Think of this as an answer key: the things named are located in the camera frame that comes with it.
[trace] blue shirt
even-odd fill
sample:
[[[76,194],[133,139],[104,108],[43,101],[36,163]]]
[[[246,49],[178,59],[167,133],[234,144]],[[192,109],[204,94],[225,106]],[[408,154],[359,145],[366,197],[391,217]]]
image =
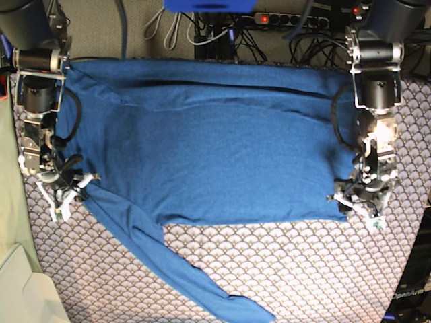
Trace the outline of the blue shirt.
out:
[[[85,205],[167,284],[228,322],[274,320],[231,296],[164,245],[167,223],[217,225],[326,219],[334,178],[352,170],[333,133],[330,104],[344,73],[189,61],[74,64],[67,87],[83,104],[80,153],[97,172]],[[340,127],[355,123],[352,94],[339,103]],[[57,129],[75,119],[67,96]]]

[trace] scale-pattern fabric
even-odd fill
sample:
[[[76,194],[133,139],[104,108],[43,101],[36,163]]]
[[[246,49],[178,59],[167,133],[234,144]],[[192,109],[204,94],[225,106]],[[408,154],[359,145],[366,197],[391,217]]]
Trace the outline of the scale-pattern fabric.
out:
[[[165,244],[277,322],[380,322],[431,187],[431,88],[405,80],[403,97],[395,110],[399,185],[386,230],[370,234],[354,214],[347,223],[169,225]],[[15,112],[18,129],[23,115]],[[151,273],[84,206],[53,223],[35,181],[24,183],[34,243],[72,322],[220,322]]]

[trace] wire bundle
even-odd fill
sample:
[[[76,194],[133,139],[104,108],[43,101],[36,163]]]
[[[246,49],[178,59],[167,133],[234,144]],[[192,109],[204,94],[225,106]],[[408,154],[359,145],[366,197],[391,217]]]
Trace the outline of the wire bundle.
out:
[[[143,27],[143,39],[150,40],[154,38],[154,36],[157,34],[157,31],[159,29],[160,20],[162,19],[163,13],[165,11],[165,7],[162,7],[155,15],[154,17]],[[168,33],[164,37],[163,41],[163,47],[166,50],[174,50],[176,47],[176,43],[178,41],[178,30],[180,28],[180,22],[181,22],[181,13],[174,14],[174,19],[172,20],[172,24],[170,25]],[[148,30],[153,26],[153,24],[156,23],[154,26],[154,30],[152,34],[147,36]]]

